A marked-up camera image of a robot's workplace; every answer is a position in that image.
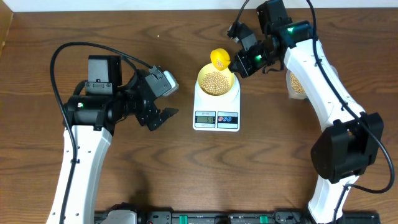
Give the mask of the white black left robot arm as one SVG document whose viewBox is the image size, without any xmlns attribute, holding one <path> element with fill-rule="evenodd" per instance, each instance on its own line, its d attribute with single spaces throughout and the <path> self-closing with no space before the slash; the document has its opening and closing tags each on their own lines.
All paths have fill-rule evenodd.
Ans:
<svg viewBox="0 0 398 224">
<path fill-rule="evenodd" d="M 61 106 L 66 117 L 63 161 L 48 223 L 94 223 L 101 169 L 117 123 L 134 115 L 141 126 L 154 131 L 177 113 L 154 103 L 178 89 L 174 76 L 154 65 L 134 69 L 124 85 L 121 62 L 126 60 L 89 56 L 88 79 Z"/>
</svg>

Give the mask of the yellow plastic measuring scoop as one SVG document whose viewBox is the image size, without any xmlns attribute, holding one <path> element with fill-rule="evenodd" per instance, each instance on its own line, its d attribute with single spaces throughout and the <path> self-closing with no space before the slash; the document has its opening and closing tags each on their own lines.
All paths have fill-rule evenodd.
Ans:
<svg viewBox="0 0 398 224">
<path fill-rule="evenodd" d="M 225 70 L 231 63 L 229 53 L 227 53 L 227 51 L 222 48 L 212 50 L 210 58 L 214 67 L 219 71 Z"/>
</svg>

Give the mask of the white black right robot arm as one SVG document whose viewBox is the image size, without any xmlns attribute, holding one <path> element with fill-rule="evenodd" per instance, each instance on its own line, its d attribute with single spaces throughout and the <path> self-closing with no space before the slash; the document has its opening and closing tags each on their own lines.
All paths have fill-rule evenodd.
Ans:
<svg viewBox="0 0 398 224">
<path fill-rule="evenodd" d="M 308 217 L 313 223 L 340 221 L 350 188 L 376 160 L 383 121 L 377 113 L 366 113 L 345 90 L 325 57 L 315 21 L 293 21 L 282 1 L 264 2 L 257 17 L 264 40 L 242 22 L 229 28 L 228 37 L 242 46 L 229 69 L 247 78 L 258 70 L 267 73 L 279 62 L 298 79 L 322 130 L 311 150 L 318 179 Z"/>
</svg>

